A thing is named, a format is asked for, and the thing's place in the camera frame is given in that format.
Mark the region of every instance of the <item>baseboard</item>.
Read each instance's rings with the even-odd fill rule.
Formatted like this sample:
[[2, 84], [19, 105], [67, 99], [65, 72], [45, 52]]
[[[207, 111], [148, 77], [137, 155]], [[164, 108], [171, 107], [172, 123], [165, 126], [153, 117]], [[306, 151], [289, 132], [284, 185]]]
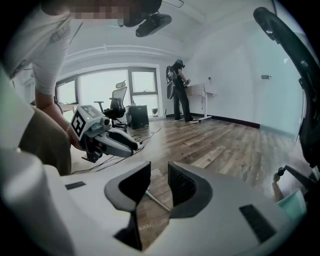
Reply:
[[174, 118], [175, 117], [175, 114], [167, 114], [165, 115], [166, 118]]
[[[174, 114], [167, 114], [165, 117], [171, 118], [171, 117], [174, 117], [174, 116], [175, 116]], [[199, 118], [204, 118], [205, 117], [204, 114], [198, 114], [198, 113], [191, 113], [191, 116], [199, 117]], [[233, 119], [233, 118], [228, 118], [228, 117], [223, 117], [223, 116], [216, 116], [216, 115], [211, 115], [211, 114], [208, 114], [208, 116], [211, 117], [212, 119], [216, 119], [216, 120], [220, 120], [220, 121], [226, 121], [226, 122], [229, 122], [229, 123], [235, 123], [235, 124], [238, 124], [238, 125], [249, 126], [249, 127], [260, 129], [260, 124], [255, 123], [255, 122], [243, 121], [243, 120], [238, 120], [238, 119]]]
[[204, 118], [205, 115], [204, 114], [197, 114], [197, 113], [190, 113], [191, 116], [194, 116], [194, 117], [199, 117], [199, 118]]
[[266, 131], [268, 133], [284, 136], [284, 137], [286, 137], [290, 140], [293, 140], [293, 141], [297, 140], [297, 135], [283, 131], [283, 130], [278, 130], [276, 128], [264, 126], [264, 125], [261, 125], [260, 128], [261, 128], [261, 130]]
[[229, 117], [216, 116], [216, 115], [211, 115], [211, 114], [208, 114], [208, 116], [211, 116], [212, 119], [216, 119], [216, 120], [220, 120], [220, 121], [226, 121], [226, 122], [235, 123], [235, 124], [238, 124], [238, 125], [249, 126], [249, 127], [260, 129], [260, 124], [259, 123], [249, 122], [249, 121], [244, 121], [244, 120], [238, 120], [238, 119], [233, 119], [233, 118], [229, 118]]

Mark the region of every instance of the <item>computer tower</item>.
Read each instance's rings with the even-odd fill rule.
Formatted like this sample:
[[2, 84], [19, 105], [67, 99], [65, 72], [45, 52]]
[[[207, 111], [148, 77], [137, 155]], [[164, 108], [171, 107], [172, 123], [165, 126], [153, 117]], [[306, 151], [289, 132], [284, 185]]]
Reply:
[[149, 125], [148, 109], [146, 105], [127, 106], [125, 108], [127, 125], [132, 129], [139, 129]]

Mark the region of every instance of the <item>office chair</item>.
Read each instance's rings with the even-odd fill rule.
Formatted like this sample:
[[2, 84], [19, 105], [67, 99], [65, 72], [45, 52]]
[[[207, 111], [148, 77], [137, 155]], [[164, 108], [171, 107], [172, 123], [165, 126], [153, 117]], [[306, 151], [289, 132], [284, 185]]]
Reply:
[[310, 191], [315, 188], [320, 171], [320, 68], [305, 45], [275, 14], [260, 7], [254, 11], [253, 16], [266, 35], [283, 47], [301, 75], [299, 83], [306, 97], [306, 112], [300, 127], [299, 139], [303, 156], [313, 173], [306, 177], [286, 165], [280, 167], [277, 174], [282, 176], [288, 171]]
[[124, 106], [124, 98], [127, 92], [126, 81], [117, 83], [115, 85], [116, 89], [112, 92], [112, 97], [109, 98], [111, 100], [110, 108], [103, 109], [102, 103], [104, 101], [95, 101], [94, 103], [98, 103], [100, 106], [101, 112], [109, 119], [111, 119], [111, 124], [113, 128], [120, 128], [124, 129], [124, 132], [127, 132], [127, 124], [122, 123], [118, 120], [118, 118], [122, 118], [125, 113], [126, 109]]

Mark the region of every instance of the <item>white desk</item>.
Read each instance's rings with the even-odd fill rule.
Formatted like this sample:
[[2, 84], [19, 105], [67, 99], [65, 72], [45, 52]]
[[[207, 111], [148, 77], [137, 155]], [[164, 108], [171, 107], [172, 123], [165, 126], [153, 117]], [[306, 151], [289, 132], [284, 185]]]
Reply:
[[201, 95], [205, 98], [204, 117], [199, 118], [199, 121], [211, 118], [211, 116], [208, 116], [208, 96], [211, 95], [212, 97], [214, 97], [217, 95], [215, 86], [209, 83], [199, 83], [189, 85], [188, 88], [185, 89], [185, 92], [187, 96]]
[[73, 113], [75, 113], [75, 110], [76, 110], [78, 104], [63, 104], [63, 103], [60, 103], [60, 106], [61, 106], [63, 112], [73, 111]]

